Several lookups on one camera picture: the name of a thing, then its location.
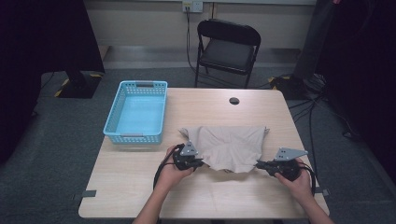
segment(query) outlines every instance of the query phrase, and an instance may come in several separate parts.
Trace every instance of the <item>wall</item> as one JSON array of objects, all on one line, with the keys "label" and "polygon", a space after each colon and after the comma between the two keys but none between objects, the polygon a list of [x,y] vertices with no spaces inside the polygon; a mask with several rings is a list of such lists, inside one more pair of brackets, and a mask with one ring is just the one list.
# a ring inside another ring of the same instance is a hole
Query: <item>wall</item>
[{"label": "wall", "polygon": [[[286,5],[223,2],[204,2],[203,13],[191,13],[192,48],[197,45],[197,41],[193,41],[197,24],[212,15],[214,18],[254,27],[262,36],[262,48],[303,47],[314,9],[313,1],[276,1]],[[181,1],[86,0],[85,4],[99,45],[171,48],[186,46],[188,24],[186,13],[181,11]]]}]

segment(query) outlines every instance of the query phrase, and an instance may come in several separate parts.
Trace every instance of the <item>table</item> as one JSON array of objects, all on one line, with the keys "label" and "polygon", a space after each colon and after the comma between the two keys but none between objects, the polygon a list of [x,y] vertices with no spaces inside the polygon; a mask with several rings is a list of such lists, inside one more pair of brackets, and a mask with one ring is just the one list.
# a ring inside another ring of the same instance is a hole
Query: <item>table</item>
[{"label": "table", "polygon": [[[229,99],[236,97],[239,105]],[[152,149],[113,145],[105,137],[79,214],[85,218],[136,217],[150,193],[166,149],[187,139],[187,126],[266,125],[262,160],[272,160],[280,147],[304,149],[280,91],[168,89],[163,141]],[[309,164],[307,157],[303,161]],[[322,194],[319,205],[329,213]],[[264,170],[247,174],[214,171],[207,166],[182,180],[166,198],[161,218],[305,218],[288,189]]]}]

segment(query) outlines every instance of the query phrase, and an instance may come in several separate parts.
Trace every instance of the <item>beige cloth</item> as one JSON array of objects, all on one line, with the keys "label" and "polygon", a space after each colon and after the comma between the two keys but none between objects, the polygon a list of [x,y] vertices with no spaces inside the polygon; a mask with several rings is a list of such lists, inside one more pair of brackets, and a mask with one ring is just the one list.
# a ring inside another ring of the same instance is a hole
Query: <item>beige cloth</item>
[{"label": "beige cloth", "polygon": [[262,156],[265,126],[199,126],[179,130],[198,150],[197,158],[214,170],[247,173]]}]

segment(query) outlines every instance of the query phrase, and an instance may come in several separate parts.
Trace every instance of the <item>human hand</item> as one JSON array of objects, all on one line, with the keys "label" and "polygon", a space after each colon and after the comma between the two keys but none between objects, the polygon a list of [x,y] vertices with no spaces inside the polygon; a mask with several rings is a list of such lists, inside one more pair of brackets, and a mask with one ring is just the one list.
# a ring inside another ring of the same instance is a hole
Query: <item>human hand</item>
[{"label": "human hand", "polygon": [[[295,160],[299,163],[303,162],[300,158],[296,158]],[[309,203],[315,200],[311,192],[310,176],[306,170],[302,170],[300,176],[294,181],[289,181],[280,173],[276,173],[275,177],[280,183],[288,187],[291,196],[293,196],[298,203]]]},{"label": "human hand", "polygon": [[[166,156],[172,152],[172,149],[175,146],[171,146],[166,150]],[[183,170],[180,171],[176,166],[175,166],[175,162],[173,160],[173,157],[170,156],[168,161],[165,161],[165,163],[170,163],[167,164],[163,167],[163,170],[160,173],[160,177],[158,179],[157,182],[157,186],[161,186],[161,188],[165,188],[167,190],[170,190],[171,188],[173,188],[174,186],[176,186],[181,179],[183,179],[184,177],[191,175],[193,172],[193,168],[187,169],[187,170]]]}]

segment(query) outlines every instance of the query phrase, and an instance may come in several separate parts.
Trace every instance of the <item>laundry basket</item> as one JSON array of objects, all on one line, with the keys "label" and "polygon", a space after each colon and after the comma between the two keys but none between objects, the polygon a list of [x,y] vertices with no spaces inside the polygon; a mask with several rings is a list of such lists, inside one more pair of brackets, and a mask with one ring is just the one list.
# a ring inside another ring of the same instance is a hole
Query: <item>laundry basket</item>
[{"label": "laundry basket", "polygon": [[104,134],[113,144],[160,144],[166,92],[165,81],[122,81],[107,117]]}]

